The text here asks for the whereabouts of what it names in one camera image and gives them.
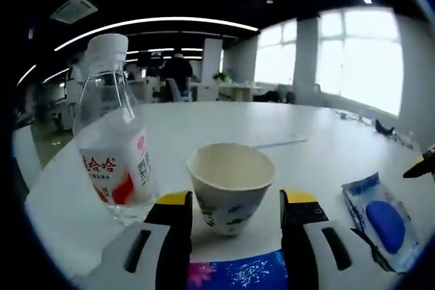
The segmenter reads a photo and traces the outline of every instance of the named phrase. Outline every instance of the qr code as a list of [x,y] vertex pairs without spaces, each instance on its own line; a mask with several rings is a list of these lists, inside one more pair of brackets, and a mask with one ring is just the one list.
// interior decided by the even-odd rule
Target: qr code
[[139,169],[139,174],[141,175],[141,180],[143,181],[143,183],[145,183],[147,177],[148,177],[148,162],[146,160],[147,156],[145,156],[142,161],[140,161],[139,165],[137,166],[137,168]]
[[146,161],[147,167],[149,167],[150,166],[150,156],[148,155],[148,152],[145,153],[145,161]]

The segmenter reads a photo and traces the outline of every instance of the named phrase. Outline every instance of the air conditioning vent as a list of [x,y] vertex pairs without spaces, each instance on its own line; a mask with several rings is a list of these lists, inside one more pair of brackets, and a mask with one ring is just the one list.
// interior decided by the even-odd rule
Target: air conditioning vent
[[98,11],[98,9],[87,0],[68,0],[60,6],[50,18],[58,20],[59,22],[73,24],[96,11]]

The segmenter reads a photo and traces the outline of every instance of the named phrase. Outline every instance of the paper cup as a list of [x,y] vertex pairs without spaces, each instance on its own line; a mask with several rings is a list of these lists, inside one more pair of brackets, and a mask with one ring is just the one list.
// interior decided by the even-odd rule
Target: paper cup
[[247,225],[275,178],[266,155],[235,143],[201,147],[187,166],[205,223],[229,236]]

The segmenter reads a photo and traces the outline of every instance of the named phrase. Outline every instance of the window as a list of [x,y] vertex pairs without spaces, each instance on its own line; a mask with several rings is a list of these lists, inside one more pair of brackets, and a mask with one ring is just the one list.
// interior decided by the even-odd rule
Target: window
[[296,20],[261,31],[257,46],[255,81],[292,84],[296,60],[296,34]]
[[223,71],[224,71],[224,50],[222,49],[220,52],[219,72],[223,73]]
[[402,102],[402,46],[389,9],[323,13],[315,81],[336,94],[398,115]]

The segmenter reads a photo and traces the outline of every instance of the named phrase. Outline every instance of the white table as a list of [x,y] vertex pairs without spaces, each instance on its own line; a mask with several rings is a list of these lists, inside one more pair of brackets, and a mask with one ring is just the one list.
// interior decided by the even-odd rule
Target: white table
[[[189,88],[195,88],[201,85],[208,85],[196,82],[190,82]],[[220,90],[230,90],[231,95],[236,102],[252,102],[252,96],[255,90],[261,90],[259,86],[248,86],[238,83],[220,83],[217,85]]]
[[[280,248],[279,189],[315,195],[330,219],[353,227],[341,185],[379,171],[403,201],[422,243],[435,231],[435,183],[429,175],[403,179],[418,153],[330,109],[272,103],[163,103],[144,105],[150,157],[163,192],[191,189],[186,158],[206,143],[266,145],[278,177],[247,229],[234,238],[214,236],[194,204],[192,261],[238,259]],[[91,271],[101,251],[122,230],[90,185],[72,140],[44,168],[26,208],[44,246],[71,277]]]

